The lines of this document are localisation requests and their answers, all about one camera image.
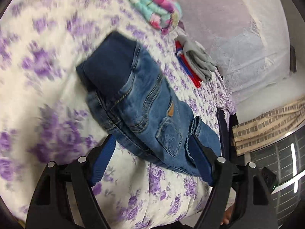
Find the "dark navy striped garment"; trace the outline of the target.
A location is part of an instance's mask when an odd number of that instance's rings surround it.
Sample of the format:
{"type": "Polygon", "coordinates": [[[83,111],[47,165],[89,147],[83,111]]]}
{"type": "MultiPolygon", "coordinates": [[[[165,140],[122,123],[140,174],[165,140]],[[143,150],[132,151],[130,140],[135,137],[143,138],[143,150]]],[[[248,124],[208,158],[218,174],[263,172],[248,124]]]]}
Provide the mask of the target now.
{"type": "Polygon", "coordinates": [[[236,114],[228,116],[229,121],[225,119],[225,111],[217,108],[217,120],[219,125],[219,138],[221,144],[222,156],[232,163],[238,163],[237,152],[233,144],[233,127],[238,125],[236,114]]]}

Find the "folded grey garment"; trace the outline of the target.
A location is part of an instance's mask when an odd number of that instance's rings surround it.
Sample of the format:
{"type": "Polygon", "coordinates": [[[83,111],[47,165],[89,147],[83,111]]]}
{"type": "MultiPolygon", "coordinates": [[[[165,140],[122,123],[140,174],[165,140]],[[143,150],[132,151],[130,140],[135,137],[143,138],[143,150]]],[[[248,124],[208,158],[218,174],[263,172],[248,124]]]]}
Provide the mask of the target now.
{"type": "Polygon", "coordinates": [[[204,47],[184,35],[178,35],[175,40],[181,44],[182,52],[194,73],[204,83],[210,82],[212,73],[216,70],[216,63],[204,47]]]}

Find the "blue denim jeans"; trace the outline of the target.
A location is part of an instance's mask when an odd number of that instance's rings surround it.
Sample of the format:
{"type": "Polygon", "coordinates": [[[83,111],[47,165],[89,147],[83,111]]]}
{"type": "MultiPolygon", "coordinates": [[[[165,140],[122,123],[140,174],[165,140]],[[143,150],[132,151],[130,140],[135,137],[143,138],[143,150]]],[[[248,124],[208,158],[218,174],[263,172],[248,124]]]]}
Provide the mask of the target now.
{"type": "Polygon", "coordinates": [[[202,148],[221,155],[218,135],[177,98],[138,42],[113,31],[76,72],[93,118],[119,144],[155,165],[212,182],[202,148]]]}

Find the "folded red blue garment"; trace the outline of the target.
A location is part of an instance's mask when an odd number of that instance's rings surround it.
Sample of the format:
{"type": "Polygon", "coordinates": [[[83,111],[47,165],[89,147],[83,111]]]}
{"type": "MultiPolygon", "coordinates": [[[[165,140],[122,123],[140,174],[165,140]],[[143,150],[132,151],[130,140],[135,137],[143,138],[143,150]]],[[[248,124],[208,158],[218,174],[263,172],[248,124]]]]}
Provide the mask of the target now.
{"type": "Polygon", "coordinates": [[[195,87],[200,88],[202,80],[190,67],[188,61],[185,58],[184,53],[182,52],[182,45],[178,40],[175,40],[175,47],[176,47],[175,55],[180,65],[183,67],[184,71],[187,73],[187,75],[189,76],[195,87]]]}

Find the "black grid device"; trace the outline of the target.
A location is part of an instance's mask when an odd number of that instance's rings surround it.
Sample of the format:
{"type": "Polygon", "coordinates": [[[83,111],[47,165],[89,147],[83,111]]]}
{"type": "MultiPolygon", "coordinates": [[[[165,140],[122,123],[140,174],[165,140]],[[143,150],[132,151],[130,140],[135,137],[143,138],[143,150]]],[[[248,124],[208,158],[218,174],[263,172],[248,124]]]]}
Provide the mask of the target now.
{"type": "Polygon", "coordinates": [[[271,195],[281,226],[304,198],[304,127],[280,141],[250,153],[258,168],[267,167],[277,176],[279,190],[271,195]]]}

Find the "purple floral bed quilt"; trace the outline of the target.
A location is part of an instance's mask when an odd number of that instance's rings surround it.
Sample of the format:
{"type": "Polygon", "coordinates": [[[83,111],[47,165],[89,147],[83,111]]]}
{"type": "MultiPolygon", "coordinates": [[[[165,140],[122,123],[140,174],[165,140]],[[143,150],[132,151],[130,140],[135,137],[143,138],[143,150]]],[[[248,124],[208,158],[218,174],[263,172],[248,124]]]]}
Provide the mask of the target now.
{"type": "MultiPolygon", "coordinates": [[[[235,110],[218,72],[196,88],[180,66],[174,39],[182,30],[161,35],[127,0],[12,0],[1,18],[1,198],[19,220],[49,161],[69,163],[107,136],[76,66],[112,30],[143,44],[177,97],[214,131],[217,108],[235,110]]],[[[117,145],[93,192],[112,228],[151,228],[200,212],[210,188],[117,145]]]]}

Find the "beige checkered cloth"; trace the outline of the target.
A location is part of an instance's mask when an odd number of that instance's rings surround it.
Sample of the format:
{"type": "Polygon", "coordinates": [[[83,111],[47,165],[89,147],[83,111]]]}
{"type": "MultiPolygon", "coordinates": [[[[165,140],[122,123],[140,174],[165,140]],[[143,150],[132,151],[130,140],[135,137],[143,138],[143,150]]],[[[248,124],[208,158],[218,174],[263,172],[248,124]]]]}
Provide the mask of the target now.
{"type": "Polygon", "coordinates": [[[233,127],[238,156],[261,149],[304,122],[304,97],[233,127]]]}

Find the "folded floral blanket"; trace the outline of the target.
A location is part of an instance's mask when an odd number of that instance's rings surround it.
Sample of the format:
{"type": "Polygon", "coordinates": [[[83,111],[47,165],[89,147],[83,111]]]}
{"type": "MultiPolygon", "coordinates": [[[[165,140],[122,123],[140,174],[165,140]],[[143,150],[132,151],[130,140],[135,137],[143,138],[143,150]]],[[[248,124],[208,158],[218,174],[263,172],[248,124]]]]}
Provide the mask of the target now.
{"type": "Polygon", "coordinates": [[[128,0],[130,4],[156,30],[166,35],[173,31],[182,17],[176,0],[128,0]]]}

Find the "white lace curtain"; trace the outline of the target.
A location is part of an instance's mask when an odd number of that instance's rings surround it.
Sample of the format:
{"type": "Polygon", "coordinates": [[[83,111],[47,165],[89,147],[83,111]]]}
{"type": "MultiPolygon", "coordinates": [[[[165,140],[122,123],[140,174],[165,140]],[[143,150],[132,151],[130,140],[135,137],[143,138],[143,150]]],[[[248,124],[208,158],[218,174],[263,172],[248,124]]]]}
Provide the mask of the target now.
{"type": "Polygon", "coordinates": [[[280,0],[177,0],[186,32],[216,62],[240,103],[290,73],[290,39],[280,0]]]}

